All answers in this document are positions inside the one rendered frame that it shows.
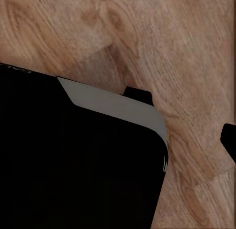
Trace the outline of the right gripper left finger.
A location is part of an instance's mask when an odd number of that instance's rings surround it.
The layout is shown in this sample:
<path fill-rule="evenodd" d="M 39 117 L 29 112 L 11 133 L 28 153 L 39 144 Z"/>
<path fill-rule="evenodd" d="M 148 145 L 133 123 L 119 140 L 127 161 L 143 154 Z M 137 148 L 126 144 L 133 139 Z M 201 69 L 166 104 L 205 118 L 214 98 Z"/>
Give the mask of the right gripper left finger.
<path fill-rule="evenodd" d="M 0 182 L 26 142 L 23 126 L 17 124 L 0 130 Z"/>

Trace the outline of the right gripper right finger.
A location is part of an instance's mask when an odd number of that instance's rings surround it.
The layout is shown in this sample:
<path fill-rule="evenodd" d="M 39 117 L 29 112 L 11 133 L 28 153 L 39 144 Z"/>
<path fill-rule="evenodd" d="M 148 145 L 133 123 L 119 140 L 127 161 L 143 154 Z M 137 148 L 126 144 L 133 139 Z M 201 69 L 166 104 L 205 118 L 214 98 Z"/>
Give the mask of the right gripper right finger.
<path fill-rule="evenodd" d="M 221 132 L 220 141 L 236 163 L 236 126 L 225 124 Z"/>

